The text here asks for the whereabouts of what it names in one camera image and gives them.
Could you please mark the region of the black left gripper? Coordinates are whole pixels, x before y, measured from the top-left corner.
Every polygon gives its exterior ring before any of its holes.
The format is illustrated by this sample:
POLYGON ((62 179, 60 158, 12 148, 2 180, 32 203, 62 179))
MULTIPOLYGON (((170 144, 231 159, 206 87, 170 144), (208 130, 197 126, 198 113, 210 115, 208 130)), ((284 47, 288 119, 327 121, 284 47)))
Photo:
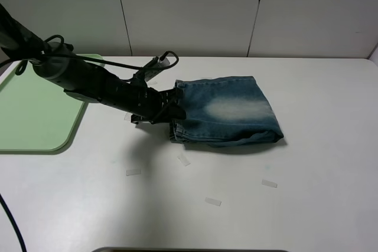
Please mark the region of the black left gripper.
POLYGON ((178 87, 158 92, 146 83, 132 84, 122 79, 115 80, 115 108, 153 124, 185 120, 185 110, 176 103, 162 108, 164 102, 177 102, 180 98, 182 90, 178 87))

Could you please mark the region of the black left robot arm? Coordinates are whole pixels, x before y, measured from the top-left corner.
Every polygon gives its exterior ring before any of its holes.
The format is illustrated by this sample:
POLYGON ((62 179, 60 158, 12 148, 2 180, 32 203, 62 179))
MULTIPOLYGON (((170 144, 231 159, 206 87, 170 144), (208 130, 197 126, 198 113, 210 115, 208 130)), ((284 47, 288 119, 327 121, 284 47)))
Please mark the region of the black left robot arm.
POLYGON ((134 124, 170 123, 186 118, 185 110, 178 104, 182 90, 174 87, 158 91, 147 85, 148 80, 178 64, 178 60, 164 64, 168 55, 177 56, 172 51, 154 57, 143 67, 77 55, 63 36, 57 34, 42 40, 13 19, 4 7, 1 50, 8 56, 1 66, 18 62, 16 75, 31 64, 37 76, 60 86, 66 95, 129 112, 134 124))

